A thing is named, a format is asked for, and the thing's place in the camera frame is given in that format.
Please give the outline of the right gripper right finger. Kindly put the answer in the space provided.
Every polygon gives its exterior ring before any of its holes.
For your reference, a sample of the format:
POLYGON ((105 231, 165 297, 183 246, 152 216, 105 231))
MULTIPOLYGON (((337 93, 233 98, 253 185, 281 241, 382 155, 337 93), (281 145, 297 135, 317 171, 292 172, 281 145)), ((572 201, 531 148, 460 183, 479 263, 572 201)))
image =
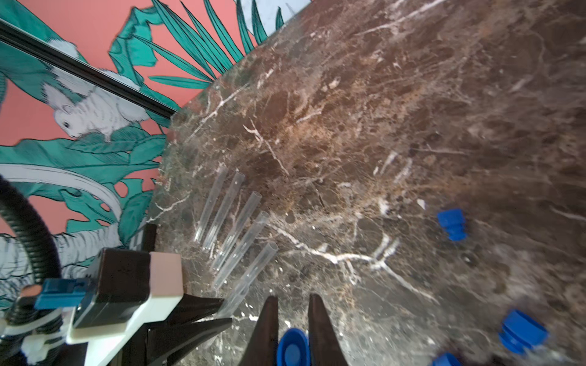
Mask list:
POLYGON ((308 339, 311 365, 348 366, 327 308, 318 294, 311 294, 308 306, 308 339))

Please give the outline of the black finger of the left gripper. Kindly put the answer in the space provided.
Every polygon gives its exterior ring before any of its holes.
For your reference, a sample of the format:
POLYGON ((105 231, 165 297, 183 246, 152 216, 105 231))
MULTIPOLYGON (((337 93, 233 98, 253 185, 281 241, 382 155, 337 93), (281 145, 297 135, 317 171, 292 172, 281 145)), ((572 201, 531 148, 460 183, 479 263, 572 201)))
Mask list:
POLYGON ((202 343, 229 329, 231 324, 231 318, 224 318, 149 329, 146 365, 177 365, 202 343))
POLYGON ((216 314, 224 303, 222 298, 195 297, 184 294, 175 309, 169 314, 169 325, 178 326, 195 322, 216 314))

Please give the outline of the clear test tube blue stopper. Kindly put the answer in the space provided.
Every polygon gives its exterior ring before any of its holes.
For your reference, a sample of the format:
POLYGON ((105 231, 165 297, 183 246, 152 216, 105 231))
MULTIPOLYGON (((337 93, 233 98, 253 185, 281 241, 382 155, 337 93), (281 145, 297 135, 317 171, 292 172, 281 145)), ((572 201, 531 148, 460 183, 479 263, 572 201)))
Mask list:
POLYGON ((212 250, 213 244, 215 243, 218 237, 219 230, 221 229, 222 225, 224 224, 224 221, 227 218, 230 207, 232 206, 233 201, 235 200, 237 193, 239 192, 241 185, 244 182, 244 179, 244 174, 240 172, 235 173, 233 180, 230 183, 230 187, 224 195, 223 201, 221 202, 221 206, 219 207, 218 212, 216 213, 215 219, 212 222, 212 226, 209 230, 209 233, 204 239, 204 250, 212 250))
POLYGON ((237 244, 230 244, 229 247, 219 252, 214 262, 215 269, 217 270, 215 279, 212 282, 212 289, 214 291, 218 291, 221 288, 237 264, 244 257, 244 254, 252 246, 254 240, 261 233, 268 220, 269 213, 264 210, 261 211, 237 244))
POLYGON ((233 288, 233 291, 222 303, 215 317, 217 319, 226 319, 233 316, 233 313, 241 305, 244 298, 247 296, 250 286, 255 282, 259 274, 264 268, 273 260, 279 247, 275 242, 269 242, 258 256, 254 259, 252 264, 241 276, 238 283, 233 288))
POLYGON ((237 216, 237 219, 233 227, 230 229, 228 235, 222 243, 218 255, 212 262, 212 271, 220 270, 221 266, 224 264, 224 261, 226 260, 227 255, 229 254, 239 235, 243 231, 246 222, 252 216, 252 213, 261 201, 261 198, 262 195, 258 192, 253 192, 250 195, 249 199, 247 200, 247 203, 244 205, 243 209, 237 216))

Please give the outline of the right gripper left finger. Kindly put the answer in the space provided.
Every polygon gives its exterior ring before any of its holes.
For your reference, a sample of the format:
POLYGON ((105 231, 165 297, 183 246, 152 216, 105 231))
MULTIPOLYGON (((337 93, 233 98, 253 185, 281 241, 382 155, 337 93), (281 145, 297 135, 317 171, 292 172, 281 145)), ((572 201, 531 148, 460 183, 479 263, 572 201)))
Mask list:
POLYGON ((267 297, 239 366, 277 365, 279 300, 267 297))

